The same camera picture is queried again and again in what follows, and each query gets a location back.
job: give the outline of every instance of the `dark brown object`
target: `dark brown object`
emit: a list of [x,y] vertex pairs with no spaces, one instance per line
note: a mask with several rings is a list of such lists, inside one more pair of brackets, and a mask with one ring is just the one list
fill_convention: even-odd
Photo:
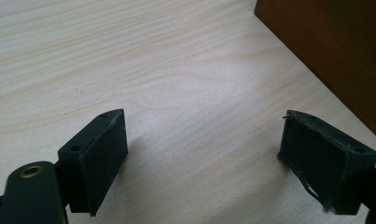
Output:
[[376,0],[258,0],[255,14],[376,134]]

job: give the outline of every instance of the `wood grain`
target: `wood grain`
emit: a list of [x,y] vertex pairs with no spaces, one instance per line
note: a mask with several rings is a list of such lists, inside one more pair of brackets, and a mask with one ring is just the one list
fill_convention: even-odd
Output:
[[255,1],[0,1],[0,195],[124,108],[130,154],[96,218],[70,223],[363,223],[325,214],[276,159],[287,109],[376,149],[253,13]]
[[255,13],[376,133],[376,0],[259,0]]

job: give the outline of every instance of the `wooden table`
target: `wooden table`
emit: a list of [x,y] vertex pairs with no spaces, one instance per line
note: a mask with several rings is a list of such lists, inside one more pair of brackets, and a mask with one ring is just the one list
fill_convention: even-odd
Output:
[[276,158],[287,109],[376,149],[261,23],[256,1],[0,1],[7,176],[124,108],[130,154],[96,218],[71,223],[364,223],[325,214]]

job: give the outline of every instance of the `table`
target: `table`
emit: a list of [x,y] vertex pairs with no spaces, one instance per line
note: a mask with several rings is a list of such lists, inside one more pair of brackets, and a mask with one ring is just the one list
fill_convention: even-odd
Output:
[[130,153],[70,223],[364,223],[325,214],[276,158],[287,109],[376,136],[254,15],[254,0],[0,1],[7,176],[124,108]]

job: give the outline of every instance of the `brown wooden block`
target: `brown wooden block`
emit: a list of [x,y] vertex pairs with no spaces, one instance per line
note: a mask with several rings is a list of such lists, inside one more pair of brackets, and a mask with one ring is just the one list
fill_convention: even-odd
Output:
[[376,0],[258,0],[255,14],[376,134]]

